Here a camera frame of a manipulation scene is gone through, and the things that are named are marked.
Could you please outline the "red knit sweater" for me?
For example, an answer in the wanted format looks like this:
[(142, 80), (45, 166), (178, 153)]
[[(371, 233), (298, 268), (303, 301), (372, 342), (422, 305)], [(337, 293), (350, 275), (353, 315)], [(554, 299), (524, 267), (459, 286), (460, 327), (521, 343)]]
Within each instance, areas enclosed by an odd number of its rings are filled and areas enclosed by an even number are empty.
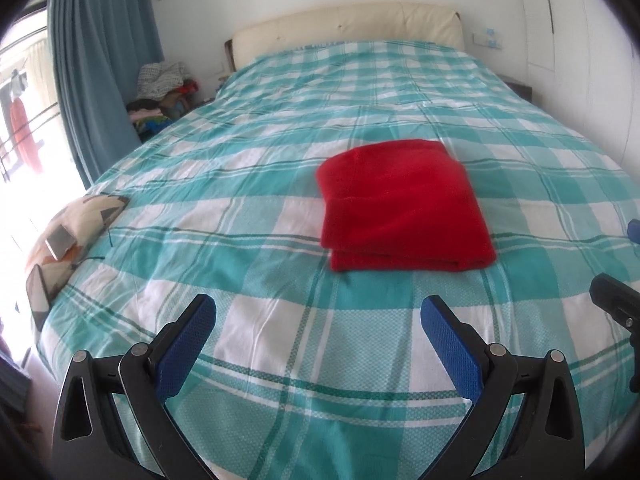
[(352, 148), (317, 170), (334, 272), (484, 269), (497, 259), (464, 167), (444, 144)]

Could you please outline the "pile of clothes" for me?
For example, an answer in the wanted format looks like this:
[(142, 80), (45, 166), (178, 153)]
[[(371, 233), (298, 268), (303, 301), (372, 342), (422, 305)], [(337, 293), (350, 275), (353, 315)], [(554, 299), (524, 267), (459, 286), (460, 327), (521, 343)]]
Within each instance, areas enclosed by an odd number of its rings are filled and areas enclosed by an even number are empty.
[(200, 86), (181, 62), (143, 65), (136, 98), (126, 105), (140, 141), (150, 140), (193, 110), (199, 91)]

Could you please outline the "white wardrobe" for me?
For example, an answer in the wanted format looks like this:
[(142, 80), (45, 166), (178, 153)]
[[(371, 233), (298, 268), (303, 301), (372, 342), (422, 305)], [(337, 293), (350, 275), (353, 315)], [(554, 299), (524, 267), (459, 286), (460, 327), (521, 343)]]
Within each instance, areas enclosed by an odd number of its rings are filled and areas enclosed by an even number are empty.
[(534, 102), (639, 177), (639, 49), (604, 0), (522, 0)]

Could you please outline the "patterned pillow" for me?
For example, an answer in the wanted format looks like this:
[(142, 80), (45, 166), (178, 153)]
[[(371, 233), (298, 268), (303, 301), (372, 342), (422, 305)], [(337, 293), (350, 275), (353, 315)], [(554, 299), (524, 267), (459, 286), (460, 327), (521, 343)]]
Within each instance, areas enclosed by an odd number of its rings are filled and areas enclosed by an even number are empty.
[(69, 203), (49, 222), (26, 263), (25, 292), (40, 333), (56, 296), (98, 238), (129, 204), (119, 195), (87, 195)]

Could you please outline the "cream padded headboard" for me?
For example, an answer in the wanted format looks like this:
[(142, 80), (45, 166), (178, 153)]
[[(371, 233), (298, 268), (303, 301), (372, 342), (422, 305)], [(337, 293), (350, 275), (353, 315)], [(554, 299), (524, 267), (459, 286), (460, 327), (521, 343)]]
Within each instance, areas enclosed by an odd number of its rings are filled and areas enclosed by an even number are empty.
[(461, 18), (446, 6), (374, 2), (288, 14), (244, 28), (224, 43), (230, 70), (260, 56), (341, 41), (409, 40), (465, 49)]

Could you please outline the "teal plaid bed cover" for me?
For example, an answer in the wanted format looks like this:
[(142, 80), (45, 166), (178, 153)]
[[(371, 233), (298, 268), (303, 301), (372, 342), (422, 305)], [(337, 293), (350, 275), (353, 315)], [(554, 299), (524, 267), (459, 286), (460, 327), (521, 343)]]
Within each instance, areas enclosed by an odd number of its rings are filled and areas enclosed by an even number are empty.
[[(462, 163), (497, 261), (333, 272), (318, 167), (413, 139)], [(262, 56), (94, 192), (129, 203), (58, 294), (41, 357), (62, 379), (76, 351), (121, 354), (211, 296), (215, 328), (168, 406), (221, 477), (419, 477), (468, 409), (421, 327), (434, 294), (488, 342), (564, 353), (589, 455), (636, 400), (626, 332), (588, 288), (599, 273), (638, 284), (638, 186), (463, 52), (363, 41)]]

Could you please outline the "red hanging garment outside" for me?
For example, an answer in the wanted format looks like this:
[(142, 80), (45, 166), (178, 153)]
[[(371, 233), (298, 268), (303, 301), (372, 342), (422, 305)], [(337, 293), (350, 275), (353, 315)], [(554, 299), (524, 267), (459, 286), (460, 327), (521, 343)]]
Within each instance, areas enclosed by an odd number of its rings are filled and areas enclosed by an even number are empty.
[(11, 125), (14, 136), (14, 148), (20, 155), (22, 162), (35, 172), (41, 171), (41, 162), (38, 156), (37, 144), (32, 137), (29, 120), (24, 104), (20, 98), (15, 98), (10, 106)]

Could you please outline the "blue curtain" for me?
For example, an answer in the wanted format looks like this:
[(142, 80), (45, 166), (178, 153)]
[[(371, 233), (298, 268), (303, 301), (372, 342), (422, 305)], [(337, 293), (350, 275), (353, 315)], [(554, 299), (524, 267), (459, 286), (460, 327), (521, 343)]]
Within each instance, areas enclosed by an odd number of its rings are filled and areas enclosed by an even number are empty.
[(163, 61), (151, 0), (48, 0), (58, 106), (88, 188), (141, 145), (126, 105), (140, 68)]

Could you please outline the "white wall outlet panel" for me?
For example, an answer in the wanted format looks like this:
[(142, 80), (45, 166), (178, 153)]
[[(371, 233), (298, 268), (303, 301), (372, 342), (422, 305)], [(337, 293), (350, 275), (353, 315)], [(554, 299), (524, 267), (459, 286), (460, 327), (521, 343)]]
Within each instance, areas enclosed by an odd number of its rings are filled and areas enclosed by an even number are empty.
[(472, 43), (474, 46), (487, 49), (501, 50), (503, 48), (501, 36), (492, 28), (482, 32), (472, 32)]

